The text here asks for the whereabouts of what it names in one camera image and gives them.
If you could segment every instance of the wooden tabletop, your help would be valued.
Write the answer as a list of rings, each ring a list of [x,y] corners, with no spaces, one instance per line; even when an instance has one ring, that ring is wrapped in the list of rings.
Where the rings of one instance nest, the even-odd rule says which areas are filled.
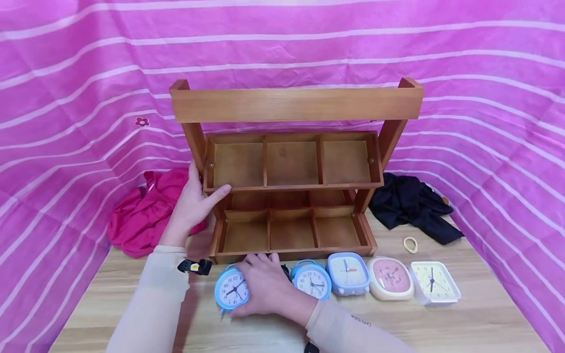
[[[356,315],[406,341],[419,353],[542,353],[548,352],[490,269],[466,239],[441,246],[417,228],[386,230],[371,214],[367,219],[377,239],[376,255],[405,264],[417,260],[443,262],[462,293],[450,307],[425,308],[415,302],[379,302],[371,294],[336,298]],[[419,251],[409,254],[404,237],[418,240]],[[188,254],[199,259],[208,252],[211,232],[189,240]],[[144,259],[132,260],[112,249],[66,323],[52,352],[103,352],[136,289]],[[294,262],[287,262],[290,267]],[[305,332],[280,317],[253,316],[231,320],[218,316],[214,285],[224,267],[208,277],[191,276],[181,309],[174,352],[302,352]]]

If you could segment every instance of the person's right hand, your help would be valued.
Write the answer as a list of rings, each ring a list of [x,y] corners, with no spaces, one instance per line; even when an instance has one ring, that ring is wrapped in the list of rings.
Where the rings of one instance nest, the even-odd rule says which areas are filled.
[[[236,268],[245,277],[249,300],[235,308],[231,317],[276,313],[306,326],[318,300],[293,286],[281,268],[278,254],[248,254]]]

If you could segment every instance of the white alarm clock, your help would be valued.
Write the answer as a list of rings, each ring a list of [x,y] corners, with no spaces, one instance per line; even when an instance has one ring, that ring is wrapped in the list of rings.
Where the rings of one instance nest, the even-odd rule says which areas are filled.
[[[376,257],[367,263],[371,293],[379,300],[408,300],[414,296],[414,283],[404,264],[397,259]]]
[[[415,261],[410,264],[416,301],[426,306],[444,306],[461,299],[461,292],[444,264]]]
[[[326,266],[336,295],[361,295],[369,291],[369,273],[365,261],[354,252],[338,252]]]
[[[296,288],[314,298],[328,299],[332,281],[322,264],[314,260],[302,260],[290,270],[292,283]]]
[[[249,300],[249,290],[247,289],[244,274],[237,268],[232,268],[234,265],[231,264],[225,268],[214,288],[216,303],[221,308],[220,315],[224,311],[234,310]]]

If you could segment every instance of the black cloth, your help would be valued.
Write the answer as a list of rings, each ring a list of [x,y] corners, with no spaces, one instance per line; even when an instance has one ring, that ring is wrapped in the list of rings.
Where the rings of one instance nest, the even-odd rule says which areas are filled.
[[[453,209],[418,178],[384,173],[385,185],[375,190],[369,209],[388,229],[410,223],[442,245],[463,237],[441,216]]]

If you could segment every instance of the pink curtain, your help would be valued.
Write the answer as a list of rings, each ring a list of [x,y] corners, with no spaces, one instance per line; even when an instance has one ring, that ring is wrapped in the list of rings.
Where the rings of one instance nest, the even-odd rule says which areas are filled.
[[[275,3],[0,4],[0,350],[47,351],[108,252],[112,207],[143,171],[186,166],[176,79],[229,89],[411,76],[426,89],[421,118],[388,171],[453,202],[538,334],[565,351],[565,3]]]

